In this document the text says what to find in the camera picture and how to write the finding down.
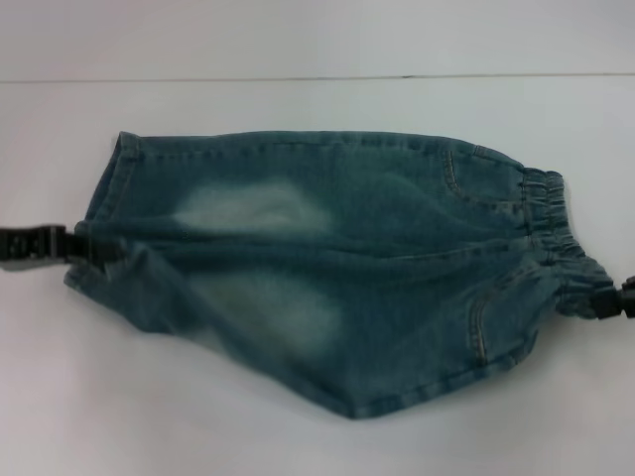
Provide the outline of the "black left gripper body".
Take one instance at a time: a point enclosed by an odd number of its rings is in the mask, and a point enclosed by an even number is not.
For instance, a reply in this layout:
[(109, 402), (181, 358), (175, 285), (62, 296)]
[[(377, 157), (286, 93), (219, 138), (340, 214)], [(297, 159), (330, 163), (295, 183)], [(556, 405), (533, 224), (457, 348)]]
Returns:
[(52, 260), (64, 254), (65, 227), (2, 228), (2, 261)]

